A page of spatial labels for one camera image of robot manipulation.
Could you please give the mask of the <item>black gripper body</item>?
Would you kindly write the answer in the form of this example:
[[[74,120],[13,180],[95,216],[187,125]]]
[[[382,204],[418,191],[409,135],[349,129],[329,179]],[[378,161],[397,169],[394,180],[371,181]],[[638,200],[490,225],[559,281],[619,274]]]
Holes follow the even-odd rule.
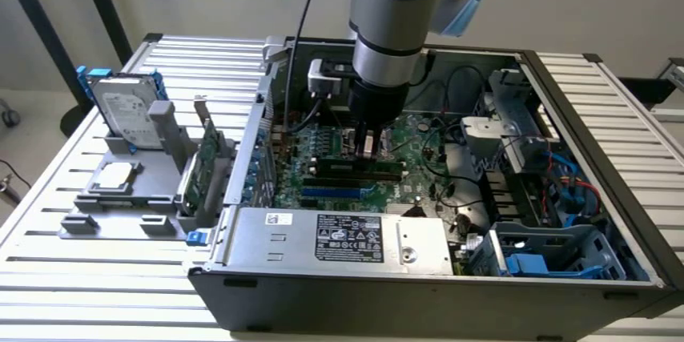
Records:
[[[365,80],[357,80],[350,89],[349,109],[359,123],[381,126],[391,122],[402,113],[409,84],[381,87]]]

